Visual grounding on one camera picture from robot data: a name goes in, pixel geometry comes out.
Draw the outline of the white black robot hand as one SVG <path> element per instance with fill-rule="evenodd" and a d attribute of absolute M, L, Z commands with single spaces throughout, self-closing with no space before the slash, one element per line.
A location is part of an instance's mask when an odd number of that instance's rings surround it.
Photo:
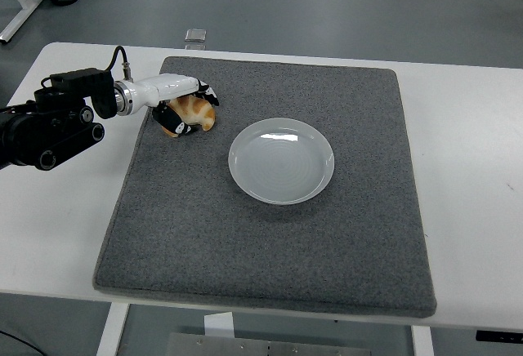
<path fill-rule="evenodd" d="M 214 90 L 197 78 L 164 73 L 159 76 L 128 82 L 125 109 L 122 115 L 135 113 L 146 106 L 152 109 L 153 119 L 171 137 L 188 135 L 200 126 L 204 131 L 213 128 L 215 107 L 219 105 Z"/>

